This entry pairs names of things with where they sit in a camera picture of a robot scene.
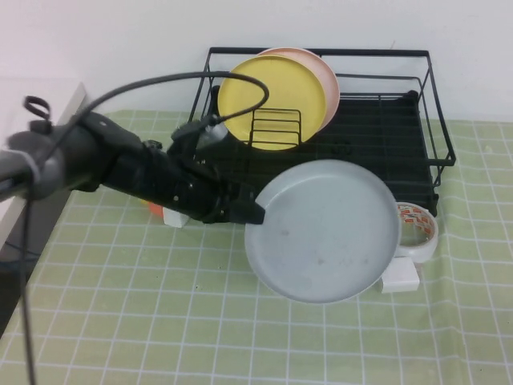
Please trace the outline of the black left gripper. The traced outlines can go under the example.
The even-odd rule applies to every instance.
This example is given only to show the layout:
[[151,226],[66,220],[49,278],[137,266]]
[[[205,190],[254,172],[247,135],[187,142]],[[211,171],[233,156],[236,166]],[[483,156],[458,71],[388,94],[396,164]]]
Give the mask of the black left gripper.
[[160,152],[160,205],[206,224],[262,225],[265,209],[251,186],[231,180],[210,164]]

